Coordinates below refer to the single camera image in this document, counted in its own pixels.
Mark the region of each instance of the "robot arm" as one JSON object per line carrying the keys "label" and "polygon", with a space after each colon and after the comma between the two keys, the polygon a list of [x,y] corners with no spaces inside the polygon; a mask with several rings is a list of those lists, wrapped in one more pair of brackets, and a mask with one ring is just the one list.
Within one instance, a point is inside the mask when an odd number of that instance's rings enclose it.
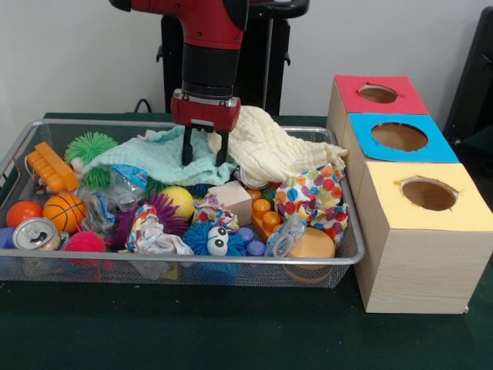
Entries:
{"label": "robot arm", "polygon": [[183,165],[192,161],[192,128],[217,131],[223,145],[216,165],[226,160],[228,135],[240,114],[233,86],[247,26],[248,0],[110,0],[129,12],[174,15],[183,26],[183,87],[173,94],[175,123],[184,125]]}

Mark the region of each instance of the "toy with googly eyes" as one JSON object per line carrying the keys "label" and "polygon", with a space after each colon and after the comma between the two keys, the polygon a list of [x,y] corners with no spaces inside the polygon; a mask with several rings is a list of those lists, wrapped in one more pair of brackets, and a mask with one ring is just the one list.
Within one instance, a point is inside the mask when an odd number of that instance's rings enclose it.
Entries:
{"label": "toy with googly eyes", "polygon": [[226,256],[230,236],[224,227],[213,227],[207,234],[207,250],[211,256]]}
{"label": "toy with googly eyes", "polygon": [[[183,242],[198,256],[234,256],[245,254],[243,238],[226,227],[218,227],[210,222],[196,222],[183,236]],[[195,275],[201,284],[229,284],[237,279],[241,264],[201,263],[191,268],[197,269]]]}

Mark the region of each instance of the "yellow ball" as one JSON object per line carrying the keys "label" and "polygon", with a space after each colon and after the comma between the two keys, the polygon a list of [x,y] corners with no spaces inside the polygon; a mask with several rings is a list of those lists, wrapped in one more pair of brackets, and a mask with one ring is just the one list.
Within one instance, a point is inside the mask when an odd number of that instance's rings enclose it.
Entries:
{"label": "yellow ball", "polygon": [[161,192],[167,195],[172,201],[172,206],[178,206],[175,216],[191,218],[195,207],[193,206],[192,194],[183,187],[167,187]]}

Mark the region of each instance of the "wooden cube box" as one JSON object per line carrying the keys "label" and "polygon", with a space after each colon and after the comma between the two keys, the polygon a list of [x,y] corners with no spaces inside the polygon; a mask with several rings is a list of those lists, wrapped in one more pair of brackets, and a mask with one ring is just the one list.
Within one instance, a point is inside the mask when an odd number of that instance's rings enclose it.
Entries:
{"label": "wooden cube box", "polygon": [[427,115],[350,113],[340,145],[349,149],[346,173],[356,202],[367,161],[458,163]]}
{"label": "wooden cube box", "polygon": [[428,114],[406,76],[336,75],[327,128],[342,143],[349,113]]}
{"label": "wooden cube box", "polygon": [[239,181],[231,181],[220,187],[211,187],[209,193],[215,194],[220,204],[238,216],[240,227],[251,222],[252,197]]}
{"label": "wooden cube box", "polygon": [[464,312],[493,251],[493,215],[460,163],[368,162],[357,210],[367,312]]}

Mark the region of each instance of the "wire mesh basket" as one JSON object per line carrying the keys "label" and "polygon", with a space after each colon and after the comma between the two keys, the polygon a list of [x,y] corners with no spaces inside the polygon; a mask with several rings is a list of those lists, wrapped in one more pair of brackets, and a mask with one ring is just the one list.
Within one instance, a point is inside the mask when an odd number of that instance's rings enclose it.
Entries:
{"label": "wire mesh basket", "polygon": [[[45,141],[58,154],[63,154],[74,138],[87,132],[105,133],[123,143],[146,130],[172,127],[172,123],[71,119],[45,119],[27,125],[0,164],[0,227],[5,227],[7,211],[14,203],[34,197],[34,183],[25,169],[24,159],[36,144]],[[286,127],[285,130],[304,140],[335,143],[334,136],[326,129]],[[341,187],[350,222],[335,258],[156,256],[0,249],[0,280],[334,288],[350,265],[364,255],[360,224],[346,180],[341,181]]]}

